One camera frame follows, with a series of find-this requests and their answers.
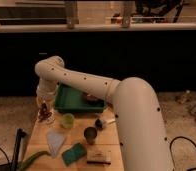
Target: wall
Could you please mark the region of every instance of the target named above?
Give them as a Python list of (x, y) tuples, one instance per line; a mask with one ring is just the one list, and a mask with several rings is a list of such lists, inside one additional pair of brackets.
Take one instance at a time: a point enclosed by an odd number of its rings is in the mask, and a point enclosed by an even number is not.
[(157, 91), (196, 90), (196, 31), (3, 33), (0, 95), (35, 95), (34, 65), (51, 55), (81, 72), (141, 77)]

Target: black cable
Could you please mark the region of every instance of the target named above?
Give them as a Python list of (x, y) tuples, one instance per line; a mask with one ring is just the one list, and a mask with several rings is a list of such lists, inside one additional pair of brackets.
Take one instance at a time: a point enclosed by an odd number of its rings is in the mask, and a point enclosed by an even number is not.
[(18, 167), (18, 156), (20, 150), (21, 139), (26, 136), (26, 133), (22, 129), (18, 129), (16, 133), (15, 147), (12, 157), (11, 171), (16, 171)]
[[(178, 137), (175, 137), (171, 142), (170, 142), (170, 151), (171, 151), (171, 154), (172, 154), (172, 145), (174, 143), (175, 140), (177, 139), (185, 139), (185, 140), (188, 140), (190, 141), (194, 147), (196, 148), (196, 143), (194, 141), (192, 141), (191, 139), (187, 138), (187, 137), (184, 137), (184, 136), (178, 136)], [(191, 168), (191, 169), (187, 169), (187, 171), (196, 171), (196, 167), (195, 168)]]
[(7, 163), (8, 163), (8, 166), (10, 168), (10, 161), (9, 161), (9, 157), (7, 156), (6, 152), (0, 147), (0, 151), (4, 154), (4, 156), (6, 157), (7, 159)]

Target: wooden table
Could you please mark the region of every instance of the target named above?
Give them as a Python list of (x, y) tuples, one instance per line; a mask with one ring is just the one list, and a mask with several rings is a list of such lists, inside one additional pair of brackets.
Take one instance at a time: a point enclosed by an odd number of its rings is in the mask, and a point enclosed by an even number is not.
[[(117, 134), (116, 123), (112, 123), (106, 129), (99, 131), (96, 138), (95, 145), (88, 145), (83, 132), (86, 127), (94, 126), (95, 120), (99, 117), (113, 118), (111, 108), (106, 108), (102, 114), (78, 114), (75, 115), (74, 127), (70, 130), (64, 129), (60, 126), (62, 115), (55, 112), (55, 121), (51, 125), (36, 122), (24, 160), (35, 152), (41, 150), (49, 151), (46, 133), (50, 128), (61, 132), (66, 136), (66, 141), (62, 145), (59, 154), (56, 158), (49, 156), (41, 156), (29, 168), (31, 171), (124, 171), (120, 145)], [(73, 144), (80, 142), (86, 149), (97, 149), (102, 151), (111, 151), (111, 165), (105, 164), (87, 164), (86, 156), (79, 159), (77, 162), (66, 166), (61, 154), (69, 149)]]

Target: green object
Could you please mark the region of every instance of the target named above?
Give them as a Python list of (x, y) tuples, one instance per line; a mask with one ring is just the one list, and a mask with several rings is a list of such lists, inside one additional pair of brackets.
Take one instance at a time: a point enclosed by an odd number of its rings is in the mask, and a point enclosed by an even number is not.
[(75, 117), (73, 114), (71, 113), (65, 113), (63, 116), (62, 116), (62, 119), (61, 119), (61, 125), (66, 128), (66, 129), (70, 129), (73, 127), (74, 125), (74, 120), (75, 120)]
[(48, 151), (39, 151), (35, 154), (31, 155), (29, 158), (27, 158), (24, 162), (20, 164), (19, 171), (25, 171), (37, 158), (39, 158), (42, 155), (48, 155), (50, 156), (50, 153)]
[(102, 113), (106, 107), (103, 100), (89, 103), (83, 99), (83, 92), (60, 84), (55, 99), (54, 108), (61, 113)]
[(73, 145), (70, 149), (62, 153), (62, 158), (66, 166), (69, 166), (73, 162), (77, 161), (81, 157), (86, 155), (86, 149), (80, 144), (77, 143)]

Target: gray object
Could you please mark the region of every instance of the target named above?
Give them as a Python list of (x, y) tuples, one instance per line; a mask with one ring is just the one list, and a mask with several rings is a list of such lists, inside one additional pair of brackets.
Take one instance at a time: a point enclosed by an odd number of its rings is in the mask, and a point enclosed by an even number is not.
[(58, 155), (58, 152), (65, 141), (65, 137), (62, 133), (50, 129), (47, 132), (46, 138), (49, 145), (50, 154), (53, 158), (55, 158)]

